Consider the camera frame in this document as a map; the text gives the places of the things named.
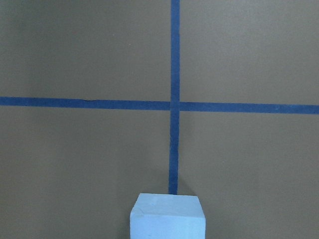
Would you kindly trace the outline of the light blue foam block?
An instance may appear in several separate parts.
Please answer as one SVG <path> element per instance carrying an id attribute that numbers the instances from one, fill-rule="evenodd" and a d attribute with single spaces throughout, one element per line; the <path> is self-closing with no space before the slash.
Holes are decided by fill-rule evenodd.
<path id="1" fill-rule="evenodd" d="M 197 196 L 140 193 L 130 213 L 132 239 L 204 239 L 205 233 Z"/>

